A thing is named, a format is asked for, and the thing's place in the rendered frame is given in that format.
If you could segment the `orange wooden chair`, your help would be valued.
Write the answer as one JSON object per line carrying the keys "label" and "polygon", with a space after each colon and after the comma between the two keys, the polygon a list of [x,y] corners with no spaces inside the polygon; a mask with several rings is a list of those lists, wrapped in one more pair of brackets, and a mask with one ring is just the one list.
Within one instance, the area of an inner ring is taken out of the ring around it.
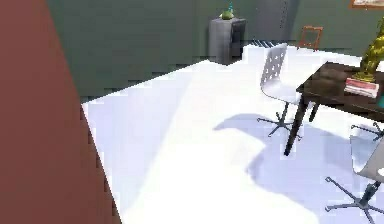
{"label": "orange wooden chair", "polygon": [[309,48],[316,51],[319,48],[323,28],[320,26],[305,25],[302,28],[298,48]]}

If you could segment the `green round object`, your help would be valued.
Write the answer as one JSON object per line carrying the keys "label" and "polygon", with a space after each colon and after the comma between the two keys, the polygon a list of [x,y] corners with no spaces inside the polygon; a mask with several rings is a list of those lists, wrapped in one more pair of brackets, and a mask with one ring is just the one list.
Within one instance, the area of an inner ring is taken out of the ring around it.
{"label": "green round object", "polygon": [[228,6],[228,9],[227,10],[224,10],[221,14],[220,14],[220,18],[223,19],[223,20],[230,20],[234,17],[234,14],[233,14],[233,4],[232,3],[229,3],[229,6]]}

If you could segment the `gold statue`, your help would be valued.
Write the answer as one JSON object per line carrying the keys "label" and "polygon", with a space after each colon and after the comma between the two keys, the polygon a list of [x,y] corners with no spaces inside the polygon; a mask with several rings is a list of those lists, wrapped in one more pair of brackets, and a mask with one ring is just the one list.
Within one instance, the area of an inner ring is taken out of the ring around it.
{"label": "gold statue", "polygon": [[378,22],[378,32],[366,49],[360,61],[360,68],[353,75],[354,79],[364,82],[374,82],[374,73],[381,61],[384,60],[384,16]]}

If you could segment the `dark brown table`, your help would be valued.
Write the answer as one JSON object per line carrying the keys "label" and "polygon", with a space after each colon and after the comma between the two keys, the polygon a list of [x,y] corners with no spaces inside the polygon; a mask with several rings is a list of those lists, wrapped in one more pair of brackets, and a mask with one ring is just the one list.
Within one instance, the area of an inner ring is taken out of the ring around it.
{"label": "dark brown table", "polygon": [[375,80],[379,83],[379,97],[373,99],[344,92],[346,79],[351,77],[356,71],[357,67],[326,62],[297,87],[296,91],[301,94],[301,97],[286,143],[284,151],[286,156],[291,152],[310,102],[315,103],[310,120],[314,119],[318,106],[324,105],[384,123],[384,108],[378,105],[379,97],[384,93],[384,72],[377,71],[374,74]]}

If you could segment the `orange framed picture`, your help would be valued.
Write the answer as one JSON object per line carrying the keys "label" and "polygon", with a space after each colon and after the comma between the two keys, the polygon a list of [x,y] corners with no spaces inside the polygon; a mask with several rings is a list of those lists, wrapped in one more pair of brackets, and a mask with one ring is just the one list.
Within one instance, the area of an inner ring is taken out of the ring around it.
{"label": "orange framed picture", "polygon": [[384,0],[350,0],[351,8],[384,9]]}

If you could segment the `grey cabinet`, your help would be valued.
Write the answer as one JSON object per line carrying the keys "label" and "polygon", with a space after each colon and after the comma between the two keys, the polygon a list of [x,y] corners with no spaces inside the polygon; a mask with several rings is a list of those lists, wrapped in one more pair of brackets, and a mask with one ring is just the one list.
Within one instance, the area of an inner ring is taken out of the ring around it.
{"label": "grey cabinet", "polygon": [[222,65],[230,65],[242,59],[246,20],[214,19],[209,23],[209,60]]}

